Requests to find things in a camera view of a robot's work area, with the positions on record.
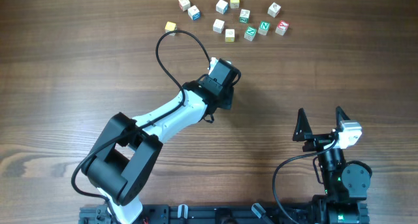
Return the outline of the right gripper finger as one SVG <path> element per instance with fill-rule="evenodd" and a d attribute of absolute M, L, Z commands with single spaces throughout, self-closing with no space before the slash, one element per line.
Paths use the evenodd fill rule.
<path fill-rule="evenodd" d="M 303 108 L 298 110 L 297 124 L 293 133 L 293 141 L 302 142 L 313 139 L 312 129 Z"/>
<path fill-rule="evenodd" d="M 343 130 L 346 123 L 350 122 L 350 118 L 346 115 L 341 106 L 336 107 L 336 130 Z"/>

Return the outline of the green wooden block Z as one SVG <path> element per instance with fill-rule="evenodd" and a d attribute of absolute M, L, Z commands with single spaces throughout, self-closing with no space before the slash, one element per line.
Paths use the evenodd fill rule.
<path fill-rule="evenodd" d="M 248 26 L 245 33 L 244 38 L 248 41 L 252 41 L 257 34 L 257 30 L 251 26 Z"/>

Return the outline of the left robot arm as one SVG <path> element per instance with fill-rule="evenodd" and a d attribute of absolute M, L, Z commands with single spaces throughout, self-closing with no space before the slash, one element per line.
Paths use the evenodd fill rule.
<path fill-rule="evenodd" d="M 163 144 L 218 109 L 230 109 L 241 72 L 212 58 L 209 72 L 180 86 L 179 94 L 152 112 L 111 117 L 79 169 L 99 190 L 113 223 L 133 223 L 143 210 L 139 193 Z"/>

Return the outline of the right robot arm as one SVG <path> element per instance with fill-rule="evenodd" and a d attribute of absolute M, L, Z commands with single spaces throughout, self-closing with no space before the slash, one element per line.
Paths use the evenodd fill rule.
<path fill-rule="evenodd" d="M 336 108 L 336 128 L 327 134 L 313 134 L 304 109 L 298 110 L 293 140 L 303 142 L 304 152 L 314 152 L 317 180 L 324 186 L 324 195 L 315 195 L 307 207 L 305 223 L 370 222 L 364 201 L 370 187 L 372 170 L 360 161 L 347 162 L 344 150 L 357 143 L 362 135 L 359 122 L 351 120 L 341 107 Z"/>

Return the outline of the yellow-edged wooden block K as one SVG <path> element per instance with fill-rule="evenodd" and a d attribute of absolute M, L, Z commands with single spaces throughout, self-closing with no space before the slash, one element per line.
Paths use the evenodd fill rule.
<path fill-rule="evenodd" d="M 235 41 L 235 30 L 226 29 L 225 30 L 225 42 L 234 42 Z"/>

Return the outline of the plain wooden block centre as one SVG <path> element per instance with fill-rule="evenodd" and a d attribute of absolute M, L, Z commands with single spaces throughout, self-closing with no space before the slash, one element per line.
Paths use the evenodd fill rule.
<path fill-rule="evenodd" d="M 222 33 L 225 27 L 225 22 L 223 20 L 216 19 L 213 24 L 213 31 L 216 33 Z"/>

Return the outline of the green wooden block N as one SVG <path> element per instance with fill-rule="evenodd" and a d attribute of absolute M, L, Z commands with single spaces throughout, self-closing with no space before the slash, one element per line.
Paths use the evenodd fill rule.
<path fill-rule="evenodd" d="M 269 28 L 270 28 L 270 23 L 269 22 L 261 21 L 257 32 L 260 35 L 266 36 L 267 33 L 268 33 Z"/>

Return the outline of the yellow wooden block left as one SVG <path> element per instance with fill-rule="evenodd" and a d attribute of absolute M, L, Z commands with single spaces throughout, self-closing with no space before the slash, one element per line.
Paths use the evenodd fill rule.
<path fill-rule="evenodd" d="M 166 26 L 165 26 L 165 33 L 169 33 L 172 31 L 172 33 L 170 33 L 171 36 L 175 36 L 175 33 L 173 33 L 173 31 L 177 30 L 177 25 L 174 22 L 167 22 Z"/>

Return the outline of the yellow wooden block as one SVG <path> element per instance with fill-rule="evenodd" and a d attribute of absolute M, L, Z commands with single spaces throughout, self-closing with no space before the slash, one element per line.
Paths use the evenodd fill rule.
<path fill-rule="evenodd" d="M 238 8 L 240 6 L 240 0 L 230 0 L 231 8 Z"/>
<path fill-rule="evenodd" d="M 173 31 L 177 30 L 177 25 L 174 22 L 167 22 L 166 26 L 165 26 L 165 33 L 169 33 L 172 31 L 172 33 L 170 33 L 171 36 L 175 36 L 175 33 L 173 33 Z"/>

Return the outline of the blue-edged wooden block P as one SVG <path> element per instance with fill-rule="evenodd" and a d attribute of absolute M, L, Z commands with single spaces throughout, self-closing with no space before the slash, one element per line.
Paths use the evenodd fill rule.
<path fill-rule="evenodd" d="M 228 2 L 224 0 L 219 0 L 216 4 L 216 11 L 220 14 L 225 14 L 229 7 Z"/>

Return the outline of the red wooden letter block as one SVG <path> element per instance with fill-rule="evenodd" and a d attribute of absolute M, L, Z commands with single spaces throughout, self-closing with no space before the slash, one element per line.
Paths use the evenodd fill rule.
<path fill-rule="evenodd" d="M 275 33 L 281 36 L 284 36 L 288 28 L 289 28 L 289 23 L 284 20 L 281 20 L 280 23 L 276 27 Z"/>

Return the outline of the yellow wooden block top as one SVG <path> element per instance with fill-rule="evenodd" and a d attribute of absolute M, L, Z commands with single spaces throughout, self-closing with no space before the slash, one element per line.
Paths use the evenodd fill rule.
<path fill-rule="evenodd" d="M 230 0 L 231 8 L 238 8 L 240 6 L 240 0 Z"/>

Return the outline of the red-edged wooden block top left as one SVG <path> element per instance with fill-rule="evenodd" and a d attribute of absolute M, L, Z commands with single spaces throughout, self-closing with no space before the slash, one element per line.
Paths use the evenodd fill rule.
<path fill-rule="evenodd" d="M 191 7 L 190 0 L 178 0 L 178 4 L 182 12 L 187 11 Z"/>

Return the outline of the plain wooden block bird picture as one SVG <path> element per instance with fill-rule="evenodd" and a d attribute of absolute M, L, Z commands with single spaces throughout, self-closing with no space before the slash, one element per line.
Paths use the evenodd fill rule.
<path fill-rule="evenodd" d="M 280 13 L 280 10 L 281 10 L 281 6 L 279 4 L 273 2 L 269 6 L 267 14 L 270 15 L 271 17 L 275 18 Z"/>

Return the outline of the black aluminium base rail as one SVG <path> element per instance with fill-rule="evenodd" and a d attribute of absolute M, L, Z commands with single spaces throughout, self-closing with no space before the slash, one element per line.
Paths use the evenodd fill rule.
<path fill-rule="evenodd" d="M 367 205 L 293 203 L 284 204 L 285 214 L 274 206 L 168 206 L 145 205 L 135 223 L 352 223 L 369 224 Z"/>

